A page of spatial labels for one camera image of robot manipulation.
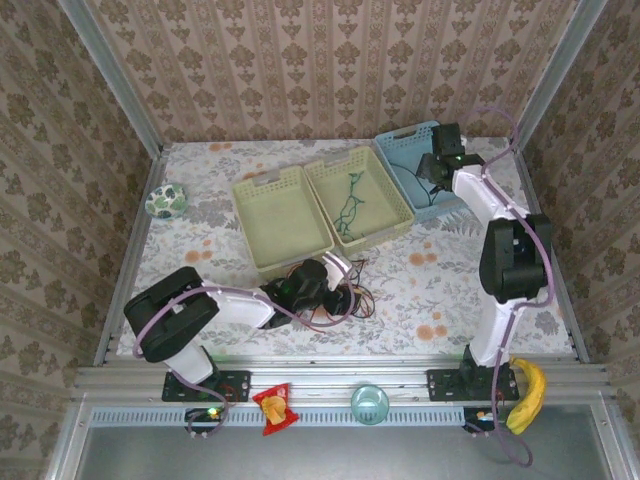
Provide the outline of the blue plastic basket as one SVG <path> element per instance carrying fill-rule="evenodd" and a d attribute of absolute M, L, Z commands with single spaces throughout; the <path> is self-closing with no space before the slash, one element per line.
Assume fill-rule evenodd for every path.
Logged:
<path fill-rule="evenodd" d="M 451 192 L 440 191 L 437 195 L 430 195 L 433 184 L 416 175 L 421 156 L 432 152 L 431 128 L 438 124 L 434 120 L 422 122 L 374 138 L 383 166 L 418 223 L 466 208 L 464 202 Z"/>

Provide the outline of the floral tablecloth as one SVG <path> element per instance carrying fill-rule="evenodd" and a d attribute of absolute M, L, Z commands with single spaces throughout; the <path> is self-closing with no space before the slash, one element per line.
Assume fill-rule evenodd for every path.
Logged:
<path fill-rule="evenodd" d="M 260 277 L 238 223 L 235 183 L 355 147 L 352 140 L 191 142 L 169 147 L 161 184 L 178 183 L 188 207 L 175 220 L 151 218 L 132 295 L 182 266 L 220 285 L 251 288 Z M 477 268 L 484 235 L 467 209 L 414 224 L 361 253 L 360 281 L 373 295 L 366 319 L 315 332 L 302 324 L 262 331 L 210 325 L 198 341 L 214 357 L 460 355 L 482 315 Z"/>

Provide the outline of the clear glass cup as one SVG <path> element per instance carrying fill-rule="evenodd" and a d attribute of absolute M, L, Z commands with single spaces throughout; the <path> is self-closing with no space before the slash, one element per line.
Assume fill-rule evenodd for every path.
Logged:
<path fill-rule="evenodd" d="M 389 413 L 388 396 L 376 385 L 362 385 L 351 397 L 351 412 L 355 420 L 362 425 L 381 424 Z"/>

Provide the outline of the red snack packet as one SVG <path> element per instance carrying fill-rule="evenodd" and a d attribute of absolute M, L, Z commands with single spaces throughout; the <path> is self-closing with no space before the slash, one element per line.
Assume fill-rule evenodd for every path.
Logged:
<path fill-rule="evenodd" d="M 299 420 L 299 415 L 289 407 L 289 388 L 289 383 L 283 383 L 252 397 L 266 419 L 264 436 L 278 433 Z"/>

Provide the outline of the grey metal shelf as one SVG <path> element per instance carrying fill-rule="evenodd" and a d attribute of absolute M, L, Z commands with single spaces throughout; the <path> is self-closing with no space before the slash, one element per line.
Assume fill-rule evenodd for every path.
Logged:
<path fill-rule="evenodd" d="M 640 480 L 618 409 L 549 406 L 521 438 L 457 426 L 294 426 L 260 423 L 210 439 L 184 428 L 100 425 L 71 409 L 46 480 Z"/>

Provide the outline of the small circuit board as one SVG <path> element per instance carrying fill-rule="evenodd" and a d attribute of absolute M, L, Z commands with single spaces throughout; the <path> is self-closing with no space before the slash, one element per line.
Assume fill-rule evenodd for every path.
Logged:
<path fill-rule="evenodd" d="M 210 436 L 225 419 L 224 407 L 188 409 L 185 412 L 186 431 L 192 436 Z"/>
<path fill-rule="evenodd" d="M 495 430 L 497 423 L 494 421 L 493 413 L 490 409 L 464 407 L 463 428 L 471 434 L 484 434 Z"/>

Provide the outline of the green leaf pattern bowl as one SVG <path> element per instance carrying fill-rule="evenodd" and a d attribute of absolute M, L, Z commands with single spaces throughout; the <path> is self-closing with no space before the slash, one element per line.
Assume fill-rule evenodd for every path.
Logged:
<path fill-rule="evenodd" d="M 183 185 L 170 183 L 153 189 L 146 197 L 146 213 L 155 219 L 169 220 L 181 216 L 187 209 L 187 192 Z"/>

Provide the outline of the yellow banana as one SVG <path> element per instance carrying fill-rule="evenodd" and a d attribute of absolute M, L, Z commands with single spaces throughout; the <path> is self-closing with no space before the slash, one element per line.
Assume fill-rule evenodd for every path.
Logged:
<path fill-rule="evenodd" d="M 520 435 L 531 425 L 544 404 L 547 378 L 538 365 L 528 360 L 513 357 L 511 364 L 520 368 L 528 381 L 525 396 L 511 410 L 506 421 L 510 432 Z"/>

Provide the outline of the aluminium front rail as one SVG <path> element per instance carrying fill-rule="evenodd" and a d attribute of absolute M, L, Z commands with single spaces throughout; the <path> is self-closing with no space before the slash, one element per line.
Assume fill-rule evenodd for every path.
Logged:
<path fill-rule="evenodd" d="M 602 365 L 580 363 L 571 357 L 531 358 L 545 372 L 545 404 L 586 405 L 610 402 L 616 389 Z M 221 370 L 247 370 L 251 392 L 280 383 L 291 385 L 294 406 L 345 406 L 352 392 L 365 383 L 381 387 L 397 406 L 429 404 L 426 372 L 455 368 L 459 360 L 444 356 L 396 357 L 265 357 L 231 358 L 218 363 Z M 78 370 L 71 399 L 95 405 L 159 405 L 166 367 L 131 357 L 114 357 L 98 367 Z"/>

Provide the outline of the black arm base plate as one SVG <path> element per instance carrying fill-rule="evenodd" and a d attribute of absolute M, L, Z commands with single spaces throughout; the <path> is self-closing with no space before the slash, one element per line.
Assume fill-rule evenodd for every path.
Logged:
<path fill-rule="evenodd" d="M 515 401 L 520 398 L 514 371 L 499 369 L 496 392 L 492 394 L 493 368 L 479 367 L 464 372 L 457 369 L 430 369 L 426 372 L 429 399 L 432 402 Z"/>
<path fill-rule="evenodd" d="M 246 370 L 221 370 L 200 384 L 223 395 L 228 402 L 249 401 L 251 372 Z M 217 398 L 206 392 L 187 388 L 169 372 L 165 375 L 162 390 L 163 402 L 215 402 Z"/>

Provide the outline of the aluminium frame post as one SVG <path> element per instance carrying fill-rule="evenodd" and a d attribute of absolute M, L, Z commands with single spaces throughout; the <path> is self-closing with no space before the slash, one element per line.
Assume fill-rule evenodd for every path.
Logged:
<path fill-rule="evenodd" d="M 59 0 L 59 3 L 131 123 L 138 139 L 150 158 L 157 160 L 163 151 L 164 142 L 127 78 L 123 62 L 116 58 L 87 1 Z"/>
<path fill-rule="evenodd" d="M 578 0 L 576 9 L 518 122 L 516 145 L 522 149 L 558 92 L 608 0 Z"/>

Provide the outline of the aluminium side rail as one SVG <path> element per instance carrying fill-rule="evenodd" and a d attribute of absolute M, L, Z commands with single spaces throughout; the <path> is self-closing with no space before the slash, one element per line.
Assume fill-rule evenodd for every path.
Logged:
<path fill-rule="evenodd" d="M 118 339 L 122 325 L 125 322 L 123 308 L 131 297 L 135 284 L 140 259 L 151 223 L 151 217 L 145 209 L 148 195 L 161 183 L 166 168 L 168 148 L 162 148 L 159 155 L 151 163 L 146 184 L 136 212 L 129 242 L 123 257 L 118 279 L 111 298 L 103 331 L 92 363 L 93 367 L 102 366 L 110 351 L 110 343 Z"/>
<path fill-rule="evenodd" d="M 543 209 L 541 208 L 536 195 L 531 176 L 528 172 L 527 165 L 521 151 L 518 151 L 514 155 L 514 162 L 517 167 L 522 189 L 530 210 L 535 213 L 542 213 Z M 557 303 L 563 316 L 573 350 L 575 351 L 576 358 L 581 363 L 590 363 L 591 359 L 587 352 L 554 248 L 551 248 L 551 263 L 554 275 L 555 296 L 557 298 Z"/>

